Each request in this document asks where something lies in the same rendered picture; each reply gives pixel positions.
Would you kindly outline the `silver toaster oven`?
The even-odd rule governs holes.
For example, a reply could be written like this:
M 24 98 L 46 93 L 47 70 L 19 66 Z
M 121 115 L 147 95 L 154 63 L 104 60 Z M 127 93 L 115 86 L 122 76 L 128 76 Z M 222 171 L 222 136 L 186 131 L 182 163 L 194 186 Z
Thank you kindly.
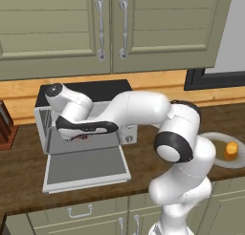
M 90 110 L 88 119 L 98 117 L 118 94 L 132 90 L 126 79 L 66 83 L 65 87 L 84 94 L 93 101 L 93 107 Z M 53 109 L 46 98 L 47 93 L 53 95 L 60 90 L 60 83 L 41 85 L 34 107 L 37 130 L 43 152 L 46 155 L 88 151 L 137 142 L 137 125 L 124 126 L 118 130 L 113 128 L 108 133 L 103 132 L 103 129 L 99 127 L 86 127 L 85 133 L 81 136 L 76 136 L 70 140 L 62 138 L 56 129 L 56 120 L 60 111 Z M 132 136 L 132 142 L 126 142 L 126 136 Z

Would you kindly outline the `toaster oven glass door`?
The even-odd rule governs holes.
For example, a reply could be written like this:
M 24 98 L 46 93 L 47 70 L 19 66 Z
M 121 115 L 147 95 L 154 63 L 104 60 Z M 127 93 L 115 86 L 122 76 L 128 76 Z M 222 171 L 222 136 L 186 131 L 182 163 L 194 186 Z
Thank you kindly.
M 121 146 L 49 155 L 42 191 L 60 193 L 131 180 Z

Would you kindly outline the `black framed window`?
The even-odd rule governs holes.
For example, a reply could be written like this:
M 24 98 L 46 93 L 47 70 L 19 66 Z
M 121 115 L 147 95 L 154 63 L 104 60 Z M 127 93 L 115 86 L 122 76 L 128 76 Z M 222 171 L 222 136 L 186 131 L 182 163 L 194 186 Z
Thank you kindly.
M 184 90 L 245 86 L 245 0 L 232 0 L 215 66 L 188 70 Z

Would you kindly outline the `pale grey round plate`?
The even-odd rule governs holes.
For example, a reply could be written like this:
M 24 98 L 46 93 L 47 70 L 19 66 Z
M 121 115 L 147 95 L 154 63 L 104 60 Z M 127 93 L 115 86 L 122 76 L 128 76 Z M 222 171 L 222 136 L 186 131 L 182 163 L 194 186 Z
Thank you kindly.
M 216 148 L 215 165 L 228 169 L 245 167 L 245 143 L 233 136 L 218 132 L 203 133 L 202 137 L 209 139 Z M 234 141 L 237 144 L 236 157 L 233 160 L 226 160 L 224 152 L 227 144 L 231 141 Z

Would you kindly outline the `olive green base cupboard run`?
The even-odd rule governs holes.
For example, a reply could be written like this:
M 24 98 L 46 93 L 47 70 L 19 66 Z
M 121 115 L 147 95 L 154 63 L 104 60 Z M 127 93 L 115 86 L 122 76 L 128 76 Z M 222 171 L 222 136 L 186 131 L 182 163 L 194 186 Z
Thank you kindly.
M 245 235 L 245 177 L 215 183 L 197 235 Z

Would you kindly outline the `olive green wall cupboard door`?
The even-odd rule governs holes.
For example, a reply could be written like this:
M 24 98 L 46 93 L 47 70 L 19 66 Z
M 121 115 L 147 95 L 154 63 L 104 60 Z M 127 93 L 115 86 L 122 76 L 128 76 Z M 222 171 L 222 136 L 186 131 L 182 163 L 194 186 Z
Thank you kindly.
M 111 0 L 112 72 L 214 66 L 232 0 L 128 0 L 127 57 L 120 0 Z
M 0 80 L 108 74 L 109 6 L 100 61 L 95 0 L 0 0 Z

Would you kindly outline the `brown wooden knife block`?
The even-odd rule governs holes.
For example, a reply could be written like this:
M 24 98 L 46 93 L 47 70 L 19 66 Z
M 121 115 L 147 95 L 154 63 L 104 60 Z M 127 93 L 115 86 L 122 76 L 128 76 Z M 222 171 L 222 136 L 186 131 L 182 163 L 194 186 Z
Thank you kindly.
M 4 101 L 0 100 L 0 151 L 11 149 L 17 130 Z

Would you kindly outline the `orange baguette bread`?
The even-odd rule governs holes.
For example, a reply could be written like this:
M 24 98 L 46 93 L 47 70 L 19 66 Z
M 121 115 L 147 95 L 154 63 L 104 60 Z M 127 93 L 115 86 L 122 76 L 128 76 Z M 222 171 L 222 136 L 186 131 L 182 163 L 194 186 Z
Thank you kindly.
M 238 144 L 235 141 L 230 141 L 226 144 L 224 150 L 225 160 L 235 160 L 238 152 Z

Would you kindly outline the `small olive green drawer front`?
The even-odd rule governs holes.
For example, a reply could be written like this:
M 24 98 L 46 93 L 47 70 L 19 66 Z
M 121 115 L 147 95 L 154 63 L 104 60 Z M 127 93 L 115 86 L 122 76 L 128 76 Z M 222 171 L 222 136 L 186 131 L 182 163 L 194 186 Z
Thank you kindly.
M 160 208 L 160 205 L 155 204 L 149 197 L 148 193 L 132 195 L 129 197 L 129 209 L 143 208 Z

